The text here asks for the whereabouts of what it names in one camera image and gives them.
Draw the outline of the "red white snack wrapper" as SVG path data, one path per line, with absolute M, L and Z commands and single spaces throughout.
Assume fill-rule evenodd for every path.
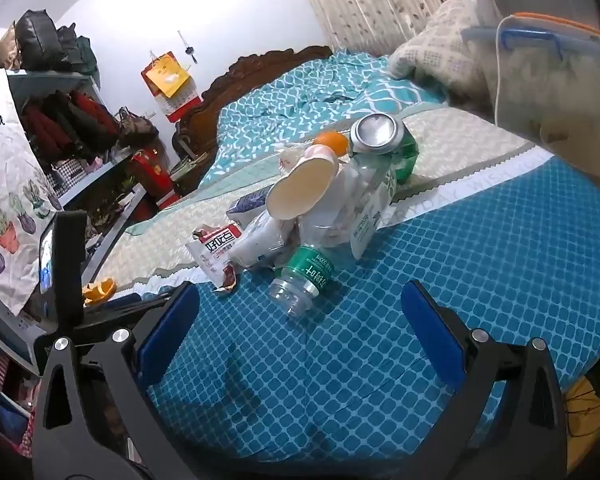
M 197 266 L 219 294 L 230 294 L 236 286 L 236 271 L 228 252 L 241 236 L 242 230 L 235 223 L 225 226 L 204 224 L 193 232 L 193 239 L 186 244 Z

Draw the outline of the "white tissue pack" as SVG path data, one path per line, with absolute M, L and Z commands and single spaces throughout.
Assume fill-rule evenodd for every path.
M 283 250 L 294 228 L 294 220 L 278 220 L 265 210 L 254 218 L 228 251 L 231 263 L 252 268 Z

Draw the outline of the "clear bottle green label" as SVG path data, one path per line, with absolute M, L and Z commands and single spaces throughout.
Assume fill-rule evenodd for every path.
M 290 318 L 300 318 L 313 308 L 334 271 L 332 260 L 321 249 L 302 245 L 268 286 L 268 296 Z

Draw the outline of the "clear plastic bottle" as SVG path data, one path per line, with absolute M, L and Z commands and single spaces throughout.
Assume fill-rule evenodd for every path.
M 325 195 L 298 219 L 300 243 L 339 264 L 361 259 L 395 190 L 388 155 L 352 156 Z

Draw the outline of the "blue carton box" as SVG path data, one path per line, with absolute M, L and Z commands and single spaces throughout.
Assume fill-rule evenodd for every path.
M 245 229 L 253 219 L 265 211 L 266 198 L 272 187 L 273 185 L 270 184 L 265 188 L 259 188 L 257 191 L 239 197 L 226 211 L 228 220 L 237 223 L 238 226 Z

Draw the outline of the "white paper cup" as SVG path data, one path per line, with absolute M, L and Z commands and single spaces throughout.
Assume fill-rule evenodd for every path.
M 325 195 L 339 170 L 339 159 L 328 146 L 309 146 L 286 176 L 268 191 L 266 209 L 276 220 L 292 220 L 309 212 Z

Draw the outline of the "orange peel half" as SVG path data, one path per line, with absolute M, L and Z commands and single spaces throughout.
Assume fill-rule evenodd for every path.
M 314 138 L 313 144 L 327 146 L 337 157 L 347 155 L 349 151 L 349 140 L 339 131 L 323 131 Z

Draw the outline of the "orange peel at bed edge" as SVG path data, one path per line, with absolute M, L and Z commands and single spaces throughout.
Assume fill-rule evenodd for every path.
M 99 282 L 88 283 L 82 288 L 84 307 L 95 307 L 108 301 L 117 290 L 113 278 L 105 278 Z

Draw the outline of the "patterned bed sheet cover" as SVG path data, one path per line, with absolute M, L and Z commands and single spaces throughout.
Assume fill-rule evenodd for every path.
M 196 270 L 193 230 L 273 180 L 260 157 L 120 237 L 101 276 L 140 292 L 191 280 L 200 312 L 149 396 L 197 450 L 250 464 L 347 464 L 414 451 L 450 390 L 400 307 L 420 281 L 468 325 L 544 339 L 570 386 L 600 357 L 600 190 L 559 158 L 464 110 L 405 117 L 420 156 L 360 260 L 343 257 L 302 318 L 268 272 L 230 296 Z

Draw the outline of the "black phone on stand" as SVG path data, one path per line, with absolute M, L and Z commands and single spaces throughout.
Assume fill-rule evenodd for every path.
M 38 289 L 44 318 L 61 333 L 84 321 L 81 266 L 86 220 L 83 210 L 58 211 L 38 248 Z

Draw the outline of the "red gift box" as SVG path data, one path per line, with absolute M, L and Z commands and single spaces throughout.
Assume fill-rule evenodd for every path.
M 166 209 L 181 198 L 156 150 L 136 151 L 130 160 L 130 171 L 159 209 Z

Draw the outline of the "metal storage shelf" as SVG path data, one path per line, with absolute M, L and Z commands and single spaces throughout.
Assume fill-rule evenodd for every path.
M 55 205 L 87 213 L 84 281 L 91 281 L 145 192 L 130 176 L 135 151 L 95 79 L 80 73 L 8 70 L 9 90 Z

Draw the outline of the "cactus print cloth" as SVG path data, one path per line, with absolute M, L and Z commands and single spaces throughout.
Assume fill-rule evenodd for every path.
M 12 314 L 38 286 L 38 244 L 58 210 L 0 70 L 0 300 Z

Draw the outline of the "carved wooden headboard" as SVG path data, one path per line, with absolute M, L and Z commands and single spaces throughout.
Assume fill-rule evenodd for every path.
M 251 90 L 269 84 L 305 62 L 324 60 L 330 56 L 330 47 L 311 46 L 299 52 L 292 49 L 273 50 L 238 58 L 224 75 L 216 78 L 202 92 L 202 103 L 188 110 L 176 124 L 172 148 L 182 162 L 186 157 L 194 162 L 194 168 L 184 178 L 184 184 L 175 183 L 176 192 L 181 196 L 194 192 L 215 161 L 220 140 L 216 126 L 220 111 L 225 105 L 237 101 Z

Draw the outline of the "grey patterned folded blanket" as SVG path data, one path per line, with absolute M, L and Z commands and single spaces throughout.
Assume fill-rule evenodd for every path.
M 419 34 L 389 56 L 388 74 L 393 79 L 434 78 L 456 96 L 485 99 L 486 77 L 462 31 L 493 27 L 501 17 L 493 0 L 446 0 Z

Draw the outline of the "teal white patterned quilt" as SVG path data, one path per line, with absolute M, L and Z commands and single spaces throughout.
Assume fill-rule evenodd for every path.
M 309 139 L 338 122 L 373 112 L 396 114 L 423 102 L 443 103 L 448 92 L 433 79 L 423 84 L 389 75 L 389 59 L 338 51 L 301 64 L 224 105 L 216 124 L 218 151 L 200 184 Z

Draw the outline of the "red yellow wall calendar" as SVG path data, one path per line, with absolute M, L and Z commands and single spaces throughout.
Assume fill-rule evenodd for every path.
M 194 78 L 169 51 L 154 58 L 141 72 L 144 83 L 169 122 L 179 122 L 187 112 L 200 105 Z

